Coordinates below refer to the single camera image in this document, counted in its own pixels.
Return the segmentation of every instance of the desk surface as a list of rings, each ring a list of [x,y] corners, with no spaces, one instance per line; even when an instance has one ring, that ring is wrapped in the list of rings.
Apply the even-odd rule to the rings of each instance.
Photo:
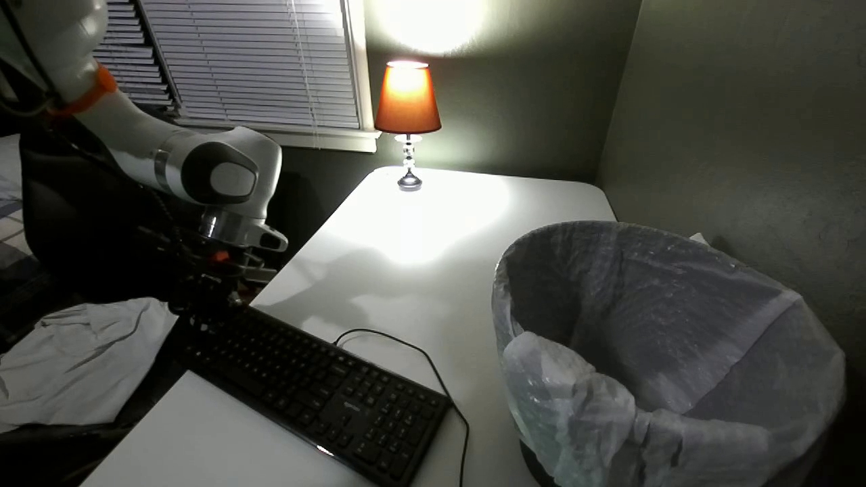
[[[506,247],[537,226],[615,214],[590,184],[423,170],[425,186],[402,191],[398,175],[398,167],[373,170],[254,305],[329,340],[376,328],[423,345],[471,421],[465,483],[533,483],[504,397],[494,270]],[[350,339],[348,348],[438,389],[412,348],[373,336]],[[450,414],[414,483],[457,483],[460,448],[464,427]],[[366,481],[187,374],[88,483]]]

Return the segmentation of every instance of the white cloth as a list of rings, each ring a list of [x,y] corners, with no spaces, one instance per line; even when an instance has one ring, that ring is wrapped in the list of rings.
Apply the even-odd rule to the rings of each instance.
[[[85,302],[43,316],[0,356],[0,433],[111,421],[173,321],[177,314],[155,297]]]

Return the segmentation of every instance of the black device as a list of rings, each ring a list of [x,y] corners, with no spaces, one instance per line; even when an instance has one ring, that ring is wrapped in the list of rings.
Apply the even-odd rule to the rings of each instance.
[[[442,393],[249,305],[178,324],[195,374],[381,487],[414,479],[450,409]]]

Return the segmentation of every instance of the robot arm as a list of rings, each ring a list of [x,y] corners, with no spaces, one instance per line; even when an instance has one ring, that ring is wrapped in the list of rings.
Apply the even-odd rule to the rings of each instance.
[[[105,0],[0,6],[0,60],[48,94],[42,111],[77,117],[130,178],[204,206],[204,239],[237,249],[287,249],[287,239],[266,224],[283,170],[279,142],[247,126],[184,129],[130,102],[93,56],[105,34]],[[11,105],[13,90],[0,84],[0,96]]]

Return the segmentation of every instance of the wastebasket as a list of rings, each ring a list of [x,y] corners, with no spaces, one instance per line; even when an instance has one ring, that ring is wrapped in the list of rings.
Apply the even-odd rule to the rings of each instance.
[[[802,294],[653,226],[522,234],[494,318],[521,441],[563,487],[767,483],[845,401],[845,354]]]

